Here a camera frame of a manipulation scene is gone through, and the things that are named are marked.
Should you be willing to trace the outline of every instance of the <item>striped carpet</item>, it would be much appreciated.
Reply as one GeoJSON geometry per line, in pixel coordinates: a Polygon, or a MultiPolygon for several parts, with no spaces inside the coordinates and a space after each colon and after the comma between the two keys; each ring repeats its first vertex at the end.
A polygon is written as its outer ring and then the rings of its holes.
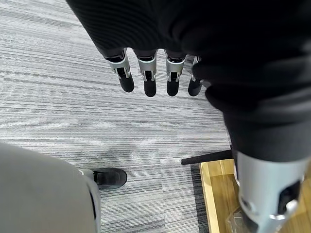
{"type": "Polygon", "coordinates": [[[206,233],[198,166],[180,159],[225,150],[221,113],[187,92],[187,58],[176,97],[135,82],[125,93],[64,0],[0,0],[0,140],[82,168],[120,167],[128,182],[101,191],[103,233],[206,233]]]}

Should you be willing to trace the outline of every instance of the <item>wooden surface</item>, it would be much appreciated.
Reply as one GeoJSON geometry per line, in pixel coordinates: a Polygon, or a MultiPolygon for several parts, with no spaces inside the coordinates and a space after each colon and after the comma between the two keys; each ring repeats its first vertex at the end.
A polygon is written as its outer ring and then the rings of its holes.
{"type": "MultiPolygon", "coordinates": [[[[222,160],[200,164],[207,219],[211,233],[231,233],[227,218],[238,207],[238,186],[234,179],[234,161],[222,160]]],[[[311,166],[302,186],[296,213],[280,233],[311,232],[311,166]]]]}

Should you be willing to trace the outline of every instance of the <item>black sleeve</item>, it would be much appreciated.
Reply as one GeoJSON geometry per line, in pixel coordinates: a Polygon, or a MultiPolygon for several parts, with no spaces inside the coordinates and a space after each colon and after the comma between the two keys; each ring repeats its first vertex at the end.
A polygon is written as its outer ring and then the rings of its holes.
{"type": "Polygon", "coordinates": [[[67,0],[97,48],[201,57],[233,148],[270,161],[311,155],[310,0],[67,0]]]}

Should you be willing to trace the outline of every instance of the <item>black shoe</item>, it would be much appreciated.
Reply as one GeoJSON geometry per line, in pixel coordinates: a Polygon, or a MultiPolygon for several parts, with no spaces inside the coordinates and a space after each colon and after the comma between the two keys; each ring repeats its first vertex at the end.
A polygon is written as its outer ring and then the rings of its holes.
{"type": "Polygon", "coordinates": [[[92,171],[99,189],[120,188],[127,180],[126,172],[119,168],[97,168],[92,171]]]}

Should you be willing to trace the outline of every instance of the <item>pant leg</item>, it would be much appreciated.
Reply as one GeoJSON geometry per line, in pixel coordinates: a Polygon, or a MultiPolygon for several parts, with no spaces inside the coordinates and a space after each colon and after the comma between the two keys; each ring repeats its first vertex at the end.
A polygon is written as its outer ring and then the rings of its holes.
{"type": "Polygon", "coordinates": [[[87,179],[65,161],[0,143],[0,232],[97,232],[87,179]]]}

